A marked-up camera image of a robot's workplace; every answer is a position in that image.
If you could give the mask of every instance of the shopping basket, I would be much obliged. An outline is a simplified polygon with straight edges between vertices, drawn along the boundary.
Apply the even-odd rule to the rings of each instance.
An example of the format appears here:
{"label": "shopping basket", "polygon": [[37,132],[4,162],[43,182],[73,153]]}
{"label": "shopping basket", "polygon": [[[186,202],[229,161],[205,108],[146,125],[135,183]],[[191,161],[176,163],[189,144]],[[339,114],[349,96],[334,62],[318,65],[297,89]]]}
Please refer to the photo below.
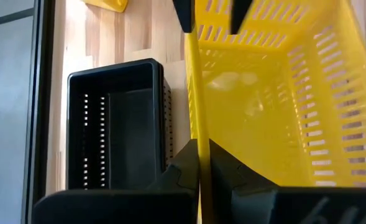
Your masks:
{"label": "shopping basket", "polygon": [[237,35],[230,8],[195,2],[191,137],[281,186],[366,187],[366,48],[350,3],[254,0]]}

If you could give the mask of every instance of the wooden surface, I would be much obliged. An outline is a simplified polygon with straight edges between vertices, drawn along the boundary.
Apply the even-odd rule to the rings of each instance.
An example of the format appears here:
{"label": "wooden surface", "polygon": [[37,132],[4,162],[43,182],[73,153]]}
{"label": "wooden surface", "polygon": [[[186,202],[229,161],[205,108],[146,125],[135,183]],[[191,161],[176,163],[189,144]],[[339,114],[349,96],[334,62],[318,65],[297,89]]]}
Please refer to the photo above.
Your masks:
{"label": "wooden surface", "polygon": [[[141,58],[165,67],[172,88],[175,154],[190,138],[183,34],[172,0],[129,0],[118,14],[79,0],[56,1],[48,188],[65,187],[66,78],[71,72]],[[366,40],[366,0],[352,0]]]}

